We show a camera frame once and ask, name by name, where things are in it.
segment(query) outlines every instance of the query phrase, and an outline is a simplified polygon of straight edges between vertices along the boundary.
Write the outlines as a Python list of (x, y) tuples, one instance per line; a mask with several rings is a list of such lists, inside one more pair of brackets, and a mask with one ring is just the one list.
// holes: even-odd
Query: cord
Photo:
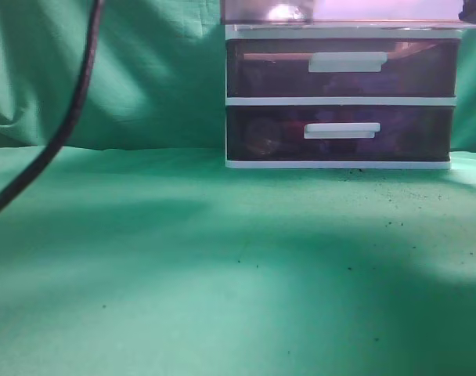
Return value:
[(66, 117), (45, 149), (9, 185), (0, 191), (0, 212), (40, 176), (73, 133), (87, 98), (88, 86), (96, 58), (99, 25), (105, 2), (106, 0), (94, 0), (88, 22), (81, 70)]

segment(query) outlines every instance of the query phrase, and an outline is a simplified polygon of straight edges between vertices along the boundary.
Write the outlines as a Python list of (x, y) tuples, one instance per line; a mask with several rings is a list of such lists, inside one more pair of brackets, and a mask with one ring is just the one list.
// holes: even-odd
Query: white drawer handle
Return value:
[(379, 123), (319, 123), (308, 124), (305, 139), (373, 139), (380, 131)]
[(318, 52), (309, 60), (309, 72), (380, 72), (387, 61), (386, 52)]

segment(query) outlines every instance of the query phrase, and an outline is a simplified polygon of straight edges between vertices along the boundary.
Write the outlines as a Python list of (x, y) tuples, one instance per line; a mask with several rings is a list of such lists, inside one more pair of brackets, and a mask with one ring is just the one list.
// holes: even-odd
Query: wrinkled fabric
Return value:
[[(40, 149), (0, 149), (0, 187)], [(258, 171), (65, 148), (0, 215), (0, 376), (463, 374), (476, 154)]]
[[(218, 0), (108, 0), (96, 70), (69, 145), (223, 148)], [(43, 145), (63, 118), (91, 0), (0, 0), (0, 146)], [(476, 31), (460, 52), (453, 149), (476, 152)]]

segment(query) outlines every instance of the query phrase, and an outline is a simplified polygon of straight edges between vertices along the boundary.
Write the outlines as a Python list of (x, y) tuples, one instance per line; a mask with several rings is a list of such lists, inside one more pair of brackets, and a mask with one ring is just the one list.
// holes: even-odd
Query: top container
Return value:
[(224, 24), (456, 29), (476, 26), (476, 0), (221, 1)]

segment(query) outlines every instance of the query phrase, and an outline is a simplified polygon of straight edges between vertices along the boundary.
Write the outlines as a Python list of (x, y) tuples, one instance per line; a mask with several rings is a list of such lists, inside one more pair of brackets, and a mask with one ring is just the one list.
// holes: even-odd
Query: transparent drawer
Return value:
[(228, 107), (230, 161), (449, 161), (452, 107)]
[(228, 41), (228, 97), (454, 97), (458, 39)]
[(224, 24), (469, 27), (476, 0), (221, 0)]

